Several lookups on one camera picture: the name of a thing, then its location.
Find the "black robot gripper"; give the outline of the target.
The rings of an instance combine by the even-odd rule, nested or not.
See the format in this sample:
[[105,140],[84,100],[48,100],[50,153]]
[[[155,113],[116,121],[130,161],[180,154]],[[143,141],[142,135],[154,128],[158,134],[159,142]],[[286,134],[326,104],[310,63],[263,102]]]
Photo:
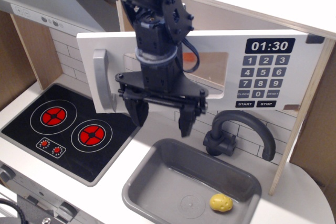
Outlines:
[[180,109],[181,137],[188,137],[196,115],[205,113],[208,90],[188,79],[175,62],[165,66],[141,65],[136,72],[118,73],[120,96],[135,125],[142,127],[149,103]]

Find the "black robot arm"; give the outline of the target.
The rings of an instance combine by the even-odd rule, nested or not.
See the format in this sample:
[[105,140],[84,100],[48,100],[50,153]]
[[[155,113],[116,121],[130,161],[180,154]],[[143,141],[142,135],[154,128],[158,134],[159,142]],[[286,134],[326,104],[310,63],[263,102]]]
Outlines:
[[199,63],[183,67],[183,46],[196,52],[187,40],[193,30],[193,15],[182,0],[120,0],[136,37],[135,55],[140,62],[138,72],[118,73],[119,95],[137,126],[142,126],[150,104],[177,108],[179,129],[183,137],[190,135],[196,118],[205,113],[208,91],[193,83],[187,73]]

